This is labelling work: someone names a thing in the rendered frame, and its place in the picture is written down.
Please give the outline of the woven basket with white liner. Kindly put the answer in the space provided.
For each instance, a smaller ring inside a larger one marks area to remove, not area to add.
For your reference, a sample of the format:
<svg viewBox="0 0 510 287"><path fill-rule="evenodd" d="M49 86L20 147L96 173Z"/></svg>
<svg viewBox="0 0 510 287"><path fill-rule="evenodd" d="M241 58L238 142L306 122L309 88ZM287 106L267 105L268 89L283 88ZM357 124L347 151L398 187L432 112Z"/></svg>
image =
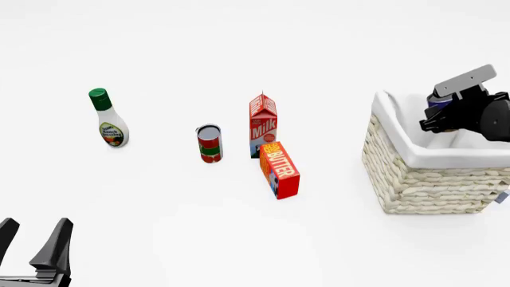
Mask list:
<svg viewBox="0 0 510 287"><path fill-rule="evenodd" d="M388 214L481 212L510 189L510 143L471 131L424 132L425 97L379 91L362 161Z"/></svg>

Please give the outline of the red and orange butter box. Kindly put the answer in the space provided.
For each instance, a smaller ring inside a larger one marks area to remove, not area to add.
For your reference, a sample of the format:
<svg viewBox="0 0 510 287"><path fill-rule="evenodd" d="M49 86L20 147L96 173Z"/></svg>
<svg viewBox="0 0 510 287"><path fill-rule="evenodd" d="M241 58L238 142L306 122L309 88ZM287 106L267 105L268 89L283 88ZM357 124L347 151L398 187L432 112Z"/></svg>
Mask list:
<svg viewBox="0 0 510 287"><path fill-rule="evenodd" d="M280 142L261 145L260 167L278 200L297 195L300 173Z"/></svg>

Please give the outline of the ranch dressing bottle green cap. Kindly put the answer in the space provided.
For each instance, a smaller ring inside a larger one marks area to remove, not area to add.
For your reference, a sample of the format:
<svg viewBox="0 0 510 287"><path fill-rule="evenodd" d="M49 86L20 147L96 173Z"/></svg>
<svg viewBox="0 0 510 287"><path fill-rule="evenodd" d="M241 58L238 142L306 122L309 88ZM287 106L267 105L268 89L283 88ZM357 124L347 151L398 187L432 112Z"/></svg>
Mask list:
<svg viewBox="0 0 510 287"><path fill-rule="evenodd" d="M99 119L99 132L110 147L122 147L128 143L129 129L116 113L107 90L95 88L88 93Z"/></svg>

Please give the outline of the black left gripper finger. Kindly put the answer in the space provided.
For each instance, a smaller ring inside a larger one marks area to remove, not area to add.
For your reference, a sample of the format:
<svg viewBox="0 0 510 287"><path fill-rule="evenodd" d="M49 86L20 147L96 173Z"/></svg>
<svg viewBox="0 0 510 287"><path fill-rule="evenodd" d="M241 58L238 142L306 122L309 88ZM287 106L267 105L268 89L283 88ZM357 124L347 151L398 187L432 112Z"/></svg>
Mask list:
<svg viewBox="0 0 510 287"><path fill-rule="evenodd" d="M55 226L48 241L29 264L36 269L36 277L55 277L57 274L71 275L69 248L73 223L62 218Z"/></svg>
<svg viewBox="0 0 510 287"><path fill-rule="evenodd" d="M0 261L6 255L6 251L18 232L20 224L12 218L6 218L0 223Z"/></svg>

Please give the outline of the blue alphabet soup tin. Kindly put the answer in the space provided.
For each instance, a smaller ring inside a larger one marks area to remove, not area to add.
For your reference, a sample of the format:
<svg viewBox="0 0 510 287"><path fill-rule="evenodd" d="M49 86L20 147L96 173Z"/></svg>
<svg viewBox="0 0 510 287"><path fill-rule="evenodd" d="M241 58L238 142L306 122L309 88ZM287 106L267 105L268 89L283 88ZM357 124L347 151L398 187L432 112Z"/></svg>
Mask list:
<svg viewBox="0 0 510 287"><path fill-rule="evenodd" d="M453 99L452 95L439 97L435 93L428 95L426 98L429 108L438 106L439 109L443 109L447 104L449 104L452 101L452 99Z"/></svg>

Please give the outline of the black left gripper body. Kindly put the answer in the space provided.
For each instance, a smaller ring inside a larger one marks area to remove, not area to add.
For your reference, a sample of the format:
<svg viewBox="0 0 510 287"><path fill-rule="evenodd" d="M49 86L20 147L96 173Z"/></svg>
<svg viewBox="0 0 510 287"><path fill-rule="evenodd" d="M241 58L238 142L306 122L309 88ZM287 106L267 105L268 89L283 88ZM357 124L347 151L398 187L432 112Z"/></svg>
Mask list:
<svg viewBox="0 0 510 287"><path fill-rule="evenodd" d="M0 277L0 287L69 287L69 269L36 269L33 277Z"/></svg>

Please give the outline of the red and white milk carton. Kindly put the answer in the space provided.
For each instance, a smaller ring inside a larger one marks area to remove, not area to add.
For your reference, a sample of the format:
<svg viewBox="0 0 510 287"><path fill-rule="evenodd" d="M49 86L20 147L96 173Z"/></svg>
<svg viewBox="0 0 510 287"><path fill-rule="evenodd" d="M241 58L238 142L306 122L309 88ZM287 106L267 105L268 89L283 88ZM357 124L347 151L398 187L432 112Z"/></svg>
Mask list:
<svg viewBox="0 0 510 287"><path fill-rule="evenodd" d="M249 146L252 159L260 157L261 145L277 137L276 103L262 93L249 103Z"/></svg>

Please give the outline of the tomato soup tin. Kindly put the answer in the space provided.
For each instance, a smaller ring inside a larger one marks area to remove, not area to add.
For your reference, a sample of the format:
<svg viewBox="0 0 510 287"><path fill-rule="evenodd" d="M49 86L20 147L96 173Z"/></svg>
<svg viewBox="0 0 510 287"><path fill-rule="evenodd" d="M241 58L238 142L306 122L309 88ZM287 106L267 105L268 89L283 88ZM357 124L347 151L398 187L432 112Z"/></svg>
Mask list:
<svg viewBox="0 0 510 287"><path fill-rule="evenodd" d="M205 124L196 129L201 158L206 163L222 159L222 136L219 126Z"/></svg>

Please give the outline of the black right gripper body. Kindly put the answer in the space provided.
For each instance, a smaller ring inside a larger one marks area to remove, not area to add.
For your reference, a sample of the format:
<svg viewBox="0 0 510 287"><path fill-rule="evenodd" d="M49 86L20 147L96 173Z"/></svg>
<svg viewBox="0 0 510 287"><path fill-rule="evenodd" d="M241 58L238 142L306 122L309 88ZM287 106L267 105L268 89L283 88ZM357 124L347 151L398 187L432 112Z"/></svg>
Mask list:
<svg viewBox="0 0 510 287"><path fill-rule="evenodd" d="M419 121L421 129L432 133L459 129L480 133L480 118L488 105L488 91L478 92L462 100L455 95L452 98L443 109L438 106L425 109L426 119Z"/></svg>

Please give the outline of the grey plate on black stalk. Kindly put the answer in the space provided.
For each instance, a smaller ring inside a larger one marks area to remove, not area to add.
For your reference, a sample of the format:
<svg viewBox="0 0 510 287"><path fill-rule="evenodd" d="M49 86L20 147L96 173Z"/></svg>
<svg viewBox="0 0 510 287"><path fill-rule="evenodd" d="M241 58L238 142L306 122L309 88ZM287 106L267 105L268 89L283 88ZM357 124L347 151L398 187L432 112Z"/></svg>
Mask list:
<svg viewBox="0 0 510 287"><path fill-rule="evenodd" d="M473 94L478 92L487 93L483 83L495 77L495 69L491 64L487 64L436 84L433 94L439 98L455 95L459 100L462 100L465 97L472 97Z"/></svg>

